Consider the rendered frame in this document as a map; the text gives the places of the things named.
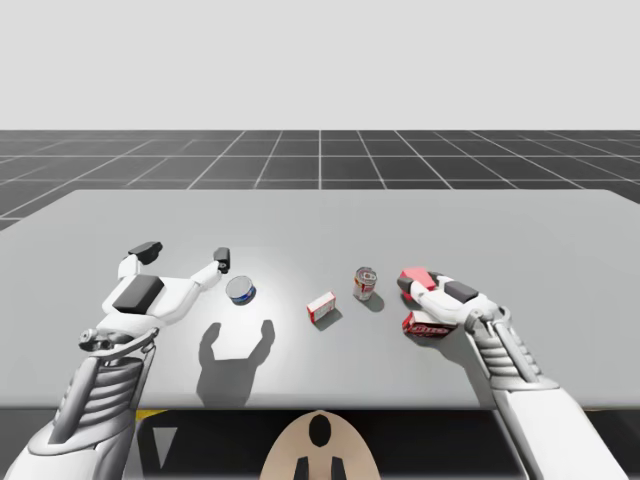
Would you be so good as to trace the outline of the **blue flat can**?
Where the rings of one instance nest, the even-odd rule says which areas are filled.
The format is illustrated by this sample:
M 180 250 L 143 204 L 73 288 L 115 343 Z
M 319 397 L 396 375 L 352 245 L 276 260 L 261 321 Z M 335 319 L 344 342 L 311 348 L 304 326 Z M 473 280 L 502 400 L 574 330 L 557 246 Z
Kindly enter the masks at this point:
M 255 297 L 256 287 L 248 276 L 236 276 L 227 283 L 225 292 L 234 305 L 245 305 Z

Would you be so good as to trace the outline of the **red and white can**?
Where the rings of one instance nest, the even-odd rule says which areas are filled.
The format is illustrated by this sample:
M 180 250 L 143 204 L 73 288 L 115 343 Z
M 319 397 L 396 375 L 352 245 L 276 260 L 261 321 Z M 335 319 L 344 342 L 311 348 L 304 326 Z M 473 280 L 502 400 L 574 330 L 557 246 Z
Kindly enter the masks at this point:
M 368 301 L 376 282 L 377 274 L 371 267 L 360 267 L 354 275 L 354 297 L 360 301 Z

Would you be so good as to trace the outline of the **tan robot part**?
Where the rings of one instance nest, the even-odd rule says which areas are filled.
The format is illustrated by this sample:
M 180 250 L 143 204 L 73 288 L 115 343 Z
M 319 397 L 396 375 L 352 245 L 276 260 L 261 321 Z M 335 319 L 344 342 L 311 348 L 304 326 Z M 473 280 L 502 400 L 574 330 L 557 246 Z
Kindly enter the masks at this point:
M 287 425 L 259 480 L 381 480 L 362 435 L 344 418 L 316 410 Z

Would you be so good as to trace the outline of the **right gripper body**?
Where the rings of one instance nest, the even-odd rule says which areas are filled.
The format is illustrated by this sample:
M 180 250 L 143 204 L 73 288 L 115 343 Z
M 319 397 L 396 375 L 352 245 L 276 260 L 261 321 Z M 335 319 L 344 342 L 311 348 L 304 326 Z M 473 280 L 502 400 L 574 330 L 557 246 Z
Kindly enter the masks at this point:
M 415 302 L 421 307 L 417 321 L 436 328 L 455 329 L 472 320 L 493 320 L 494 302 L 486 295 L 459 281 L 443 280 L 429 290 L 415 281 Z

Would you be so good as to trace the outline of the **red cube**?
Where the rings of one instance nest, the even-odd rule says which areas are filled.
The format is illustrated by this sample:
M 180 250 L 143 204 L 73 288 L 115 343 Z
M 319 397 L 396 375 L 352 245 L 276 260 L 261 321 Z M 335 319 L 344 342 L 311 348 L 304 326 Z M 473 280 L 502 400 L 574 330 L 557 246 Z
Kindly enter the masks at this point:
M 429 272 L 424 267 L 405 268 L 401 271 L 399 277 L 413 277 L 415 279 L 420 278 L 421 282 L 424 284 L 424 287 L 429 291 L 432 291 L 432 288 L 435 286 L 432 278 L 429 275 Z

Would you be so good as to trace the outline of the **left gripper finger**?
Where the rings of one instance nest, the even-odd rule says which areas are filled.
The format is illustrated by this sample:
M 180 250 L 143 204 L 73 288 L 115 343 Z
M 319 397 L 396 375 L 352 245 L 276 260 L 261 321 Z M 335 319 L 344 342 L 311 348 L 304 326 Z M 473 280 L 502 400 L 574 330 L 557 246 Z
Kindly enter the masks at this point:
M 163 245 L 161 242 L 151 241 L 129 250 L 127 255 L 119 263 L 118 278 L 124 279 L 125 277 L 140 274 L 142 267 L 154 262 L 162 249 Z
M 231 266 L 230 249 L 219 247 L 214 251 L 213 260 L 190 277 L 203 289 L 212 288 L 223 275 L 226 275 Z

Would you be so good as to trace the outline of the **red and white carton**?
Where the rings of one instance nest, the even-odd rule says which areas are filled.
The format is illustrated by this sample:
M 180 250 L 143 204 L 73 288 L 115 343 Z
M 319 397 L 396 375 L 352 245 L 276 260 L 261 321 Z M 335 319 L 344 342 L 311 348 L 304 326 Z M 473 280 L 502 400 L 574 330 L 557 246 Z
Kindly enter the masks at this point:
M 315 324 L 326 314 L 335 309 L 336 296 L 329 291 L 306 305 L 307 313 L 312 324 Z

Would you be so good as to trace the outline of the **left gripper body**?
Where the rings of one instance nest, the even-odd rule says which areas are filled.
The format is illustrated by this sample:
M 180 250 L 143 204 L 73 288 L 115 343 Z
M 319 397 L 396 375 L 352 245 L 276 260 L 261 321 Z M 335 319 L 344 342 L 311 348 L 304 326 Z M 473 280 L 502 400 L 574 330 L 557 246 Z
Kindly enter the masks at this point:
M 122 313 L 114 302 L 142 274 L 122 278 L 102 303 L 106 314 L 101 321 L 102 331 L 148 331 L 162 329 L 184 318 L 201 293 L 201 286 L 190 279 L 160 277 L 163 288 L 144 314 Z

